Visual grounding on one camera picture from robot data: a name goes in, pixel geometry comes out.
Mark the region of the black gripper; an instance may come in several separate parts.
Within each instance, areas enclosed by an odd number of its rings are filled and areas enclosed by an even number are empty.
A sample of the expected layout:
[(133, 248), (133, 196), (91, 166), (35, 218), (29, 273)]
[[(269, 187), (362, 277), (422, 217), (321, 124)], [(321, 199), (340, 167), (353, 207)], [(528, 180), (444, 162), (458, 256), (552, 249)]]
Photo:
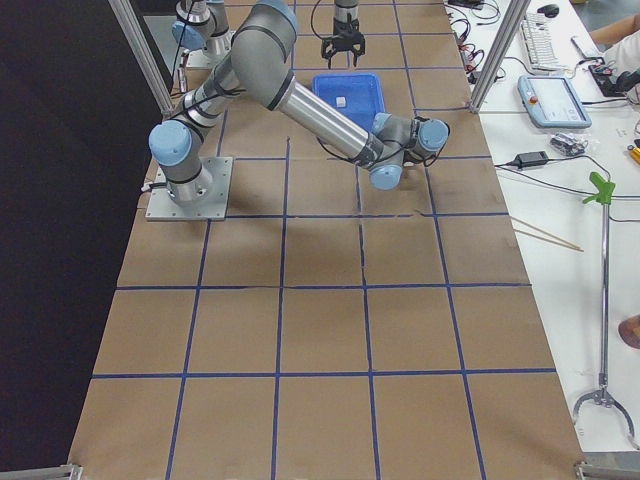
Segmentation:
[(351, 52), (353, 67), (358, 65), (359, 57), (366, 53), (366, 41), (359, 30), (340, 31), (322, 38), (321, 57), (327, 61), (327, 68), (332, 68), (332, 58), (340, 52)]

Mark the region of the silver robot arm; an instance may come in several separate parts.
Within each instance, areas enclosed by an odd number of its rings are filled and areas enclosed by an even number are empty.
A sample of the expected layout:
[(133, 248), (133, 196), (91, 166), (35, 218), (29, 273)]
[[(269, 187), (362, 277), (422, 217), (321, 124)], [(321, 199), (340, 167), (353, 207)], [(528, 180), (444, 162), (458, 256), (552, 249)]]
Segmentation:
[[(353, 64), (366, 53), (366, 40), (360, 31), (359, 2), (334, 1), (333, 31), (320, 35), (314, 27), (316, 2), (309, 21), (313, 34), (321, 40), (321, 57), (331, 67), (332, 59), (342, 52), (353, 55)], [(193, 52), (201, 52), (206, 66), (217, 65), (228, 53), (234, 34), (229, 27), (223, 1), (179, 1), (172, 35), (177, 44), (174, 69), (184, 69)]]
[(337, 149), (364, 168), (380, 190), (394, 188), (405, 164), (429, 165), (446, 145), (450, 128), (438, 119), (379, 113), (366, 131), (298, 82), (287, 61), (298, 35), (297, 18), (283, 1), (258, 1), (235, 31), (221, 1), (181, 1), (172, 32), (186, 49), (205, 50), (225, 41), (207, 80), (184, 94), (171, 115), (149, 134), (149, 147), (165, 176), (166, 196), (192, 207), (212, 194), (214, 176), (199, 150), (226, 107), (248, 94)]

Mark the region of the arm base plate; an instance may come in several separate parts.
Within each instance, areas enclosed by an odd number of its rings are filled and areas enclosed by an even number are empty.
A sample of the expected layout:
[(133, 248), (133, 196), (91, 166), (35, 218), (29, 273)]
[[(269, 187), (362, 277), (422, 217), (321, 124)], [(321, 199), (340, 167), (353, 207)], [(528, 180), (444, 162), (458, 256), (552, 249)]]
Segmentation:
[(218, 57), (204, 49), (185, 49), (181, 54), (181, 65), (188, 69), (212, 70), (218, 62)]
[(145, 218), (148, 221), (224, 221), (226, 218), (234, 158), (201, 157), (198, 177), (185, 184), (169, 182), (158, 168), (150, 190)]

